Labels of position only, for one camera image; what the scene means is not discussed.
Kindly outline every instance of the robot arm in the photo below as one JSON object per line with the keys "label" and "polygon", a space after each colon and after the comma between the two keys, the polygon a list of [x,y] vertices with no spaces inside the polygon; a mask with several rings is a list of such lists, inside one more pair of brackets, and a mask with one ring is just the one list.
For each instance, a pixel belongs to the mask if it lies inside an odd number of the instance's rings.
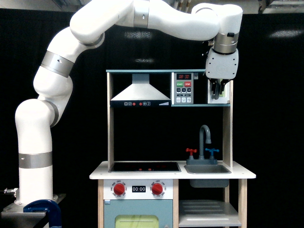
{"label": "robot arm", "polygon": [[[73,83],[69,73],[77,57],[87,49],[100,46],[107,29],[117,24],[158,29],[188,40],[215,37],[208,55],[207,77],[230,80],[238,66],[236,45],[241,18],[242,9],[238,6],[202,3],[193,8],[192,14],[187,14],[162,0],[92,0],[79,10],[72,17],[70,27],[59,32],[48,46],[34,79],[38,99],[27,100],[16,110],[18,203],[53,197],[50,127],[58,123],[71,96]],[[224,68],[231,61],[230,73]]]}

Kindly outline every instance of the gray faucet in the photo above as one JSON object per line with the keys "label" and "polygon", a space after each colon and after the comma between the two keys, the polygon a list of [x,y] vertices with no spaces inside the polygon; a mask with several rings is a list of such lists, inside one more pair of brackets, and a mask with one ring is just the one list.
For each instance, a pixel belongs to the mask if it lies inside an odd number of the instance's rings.
{"label": "gray faucet", "polygon": [[210,129],[207,125],[202,125],[199,130],[199,159],[203,160],[204,157],[204,131],[206,132],[206,143],[211,144]]}
{"label": "gray faucet", "polygon": [[218,163],[218,160],[214,159],[213,156],[210,156],[209,159],[205,159],[204,157],[204,132],[206,132],[206,141],[205,143],[211,144],[211,134],[210,129],[207,125],[202,125],[199,130],[199,158],[193,159],[193,156],[190,156],[186,160],[187,165],[216,165]]}

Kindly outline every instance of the oven door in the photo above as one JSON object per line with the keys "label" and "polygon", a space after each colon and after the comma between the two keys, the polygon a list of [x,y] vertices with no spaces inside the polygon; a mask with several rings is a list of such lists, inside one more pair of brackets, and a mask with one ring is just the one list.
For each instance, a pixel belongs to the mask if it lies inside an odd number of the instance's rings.
{"label": "oven door", "polygon": [[106,200],[105,228],[172,228],[171,199]]}

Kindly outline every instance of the countertop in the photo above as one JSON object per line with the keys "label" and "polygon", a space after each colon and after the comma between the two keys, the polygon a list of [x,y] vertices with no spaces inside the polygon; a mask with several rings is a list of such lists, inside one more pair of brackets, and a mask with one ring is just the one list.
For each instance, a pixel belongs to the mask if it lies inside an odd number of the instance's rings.
{"label": "countertop", "polygon": [[177,162],[180,167],[180,172],[109,172],[108,161],[103,161],[90,175],[93,180],[106,179],[254,179],[256,175],[244,168],[237,162],[233,161],[233,167],[227,166],[223,161],[218,161],[219,165],[225,166],[231,173],[227,174],[190,174],[187,173],[184,166],[186,161]]}

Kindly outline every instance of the oven knob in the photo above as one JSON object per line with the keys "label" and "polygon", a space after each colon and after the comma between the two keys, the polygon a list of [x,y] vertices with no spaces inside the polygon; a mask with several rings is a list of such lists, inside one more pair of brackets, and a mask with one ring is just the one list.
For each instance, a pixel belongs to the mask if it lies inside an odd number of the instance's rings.
{"label": "oven knob", "polygon": [[162,185],[159,183],[153,184],[152,192],[155,195],[160,195],[162,193]]}
{"label": "oven knob", "polygon": [[116,195],[122,195],[124,193],[124,185],[123,184],[116,184],[113,188],[114,193]]}

